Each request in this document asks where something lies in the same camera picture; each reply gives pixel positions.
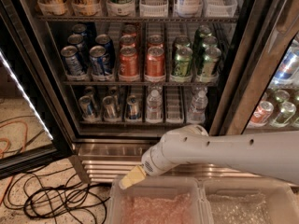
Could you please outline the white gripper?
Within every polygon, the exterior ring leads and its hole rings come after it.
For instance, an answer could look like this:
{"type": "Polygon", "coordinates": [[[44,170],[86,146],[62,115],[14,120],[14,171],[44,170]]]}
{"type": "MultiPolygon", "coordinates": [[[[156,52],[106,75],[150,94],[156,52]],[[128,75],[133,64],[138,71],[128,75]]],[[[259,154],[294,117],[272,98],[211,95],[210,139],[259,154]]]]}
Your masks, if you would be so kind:
{"type": "Polygon", "coordinates": [[[121,189],[128,189],[143,181],[147,174],[150,176],[158,176],[175,167],[175,164],[164,156],[162,143],[150,147],[142,155],[141,163],[143,168],[140,165],[137,165],[121,179],[119,182],[121,189]]]}

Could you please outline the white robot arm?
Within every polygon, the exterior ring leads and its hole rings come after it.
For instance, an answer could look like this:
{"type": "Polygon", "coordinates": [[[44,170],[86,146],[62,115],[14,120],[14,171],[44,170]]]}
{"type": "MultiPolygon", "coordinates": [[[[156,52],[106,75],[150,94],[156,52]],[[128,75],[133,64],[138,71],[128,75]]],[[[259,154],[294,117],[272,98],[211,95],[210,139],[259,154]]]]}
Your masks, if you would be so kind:
{"type": "Polygon", "coordinates": [[[120,181],[121,189],[181,164],[210,163],[299,184],[299,133],[210,136],[200,125],[166,132],[120,181]]]}

